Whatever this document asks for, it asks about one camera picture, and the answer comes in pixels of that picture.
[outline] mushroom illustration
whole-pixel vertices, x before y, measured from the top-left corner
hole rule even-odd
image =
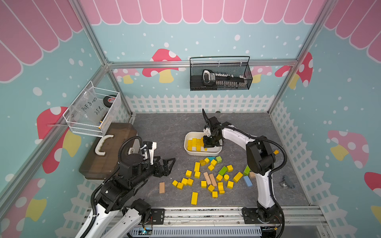
[[[170,50],[158,49],[150,61],[181,61],[180,57],[177,56]],[[160,74],[159,82],[161,83],[171,83],[173,82],[173,76],[171,70],[185,71],[185,68],[157,68],[157,69],[143,69],[143,75],[146,77],[152,77],[156,74]]]
[[[51,125],[54,125],[59,120],[66,109],[67,107],[52,107],[43,111],[37,117],[39,139],[36,140],[36,143],[39,143],[45,138],[48,132],[52,129]],[[73,134],[67,129],[42,163],[42,168],[45,173],[49,174],[57,169],[61,160],[62,149],[66,149],[70,157],[73,157],[77,153],[80,145],[81,137]]]
[[[3,238],[18,238],[24,228],[25,218],[37,221],[46,208],[46,199],[36,200],[33,197],[44,186],[45,179],[32,179],[21,192],[19,198],[1,221]]]
[[[378,196],[381,196],[381,174],[366,172],[364,180],[367,186],[375,192]]]
[[[346,155],[351,154],[359,169],[368,162],[369,147],[363,135],[346,131],[329,131],[328,138],[328,143],[333,141],[338,144],[331,148],[331,152],[337,160],[342,161]]]
[[[296,72],[294,77],[292,77],[288,86],[291,89],[295,90],[296,89],[296,83],[297,83],[298,79],[300,78],[302,80],[303,86],[307,87],[311,81],[313,66],[314,66],[314,62],[312,59],[312,55],[311,55],[311,53],[308,52],[306,57],[304,58],[302,64],[299,66],[298,71]],[[288,71],[290,70],[290,68],[291,67],[288,65],[281,67],[280,69],[278,69],[275,72],[275,76],[277,76],[277,77],[286,76]]]
[[[131,78],[131,75],[133,76],[139,76],[139,72],[136,69],[114,69],[113,70],[115,77],[119,82],[122,81],[125,84],[131,84],[134,81]]]
[[[252,83],[259,83],[261,81],[261,75],[272,75],[271,66],[254,66],[251,68],[251,74],[253,76]]]

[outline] black wire basket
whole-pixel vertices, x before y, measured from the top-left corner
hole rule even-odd
[[[190,58],[190,90],[249,90],[253,80],[249,59],[249,56]]]

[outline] white handle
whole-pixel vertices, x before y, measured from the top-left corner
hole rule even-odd
[[[100,149],[101,149],[101,147],[102,147],[104,141],[105,141],[107,138],[112,138],[112,137],[114,137],[114,135],[105,135],[104,137],[102,137],[102,138],[99,140],[98,144],[97,144],[96,147],[95,147],[95,153],[96,153],[97,155],[101,155],[101,156],[103,156],[103,155],[106,154],[106,152],[100,152]]]

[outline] blue block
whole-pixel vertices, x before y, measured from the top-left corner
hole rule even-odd
[[[247,185],[248,187],[253,186],[253,183],[251,182],[249,176],[244,176],[243,179],[245,180],[246,185]]]

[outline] brown block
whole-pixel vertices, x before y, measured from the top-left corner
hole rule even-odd
[[[165,193],[165,183],[159,183],[159,193]]]
[[[211,185],[211,184],[212,184],[212,182],[210,181],[210,178],[209,178],[208,172],[205,172],[205,173],[204,173],[204,177],[205,177],[205,180],[207,181],[207,184],[208,184],[208,185]]]
[[[212,185],[216,187],[217,183],[216,183],[216,180],[214,179],[214,175],[213,174],[209,174],[209,178],[210,178],[210,181],[212,182]]]

